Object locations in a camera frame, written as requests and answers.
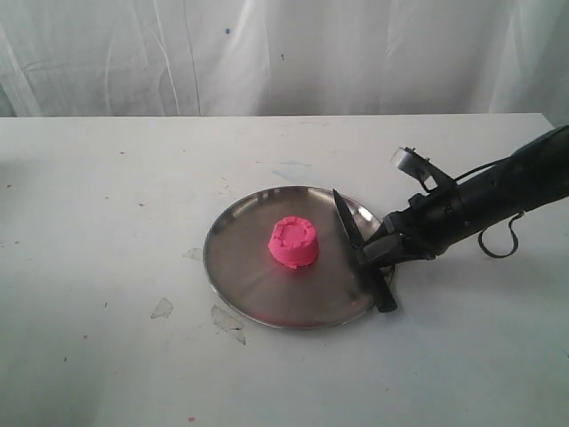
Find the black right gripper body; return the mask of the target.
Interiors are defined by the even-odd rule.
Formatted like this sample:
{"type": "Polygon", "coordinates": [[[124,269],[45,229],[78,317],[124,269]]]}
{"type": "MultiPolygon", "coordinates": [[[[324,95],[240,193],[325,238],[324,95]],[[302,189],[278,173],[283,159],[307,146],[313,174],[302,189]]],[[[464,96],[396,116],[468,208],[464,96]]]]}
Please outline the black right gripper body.
{"type": "Polygon", "coordinates": [[[391,232],[401,247],[391,257],[395,264],[430,260],[471,236],[471,185],[436,190],[412,197],[409,207],[390,215],[391,232]]]}

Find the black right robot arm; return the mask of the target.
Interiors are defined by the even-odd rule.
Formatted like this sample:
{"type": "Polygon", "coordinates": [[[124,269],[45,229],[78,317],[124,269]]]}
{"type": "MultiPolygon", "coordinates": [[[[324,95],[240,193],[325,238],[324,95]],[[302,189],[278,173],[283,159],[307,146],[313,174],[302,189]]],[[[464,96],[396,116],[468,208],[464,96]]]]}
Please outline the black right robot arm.
{"type": "Polygon", "coordinates": [[[357,250],[362,265],[431,260],[494,224],[568,196],[568,128],[558,127],[484,171],[458,182],[409,148],[394,156],[399,170],[434,189],[388,214],[357,250]]]}

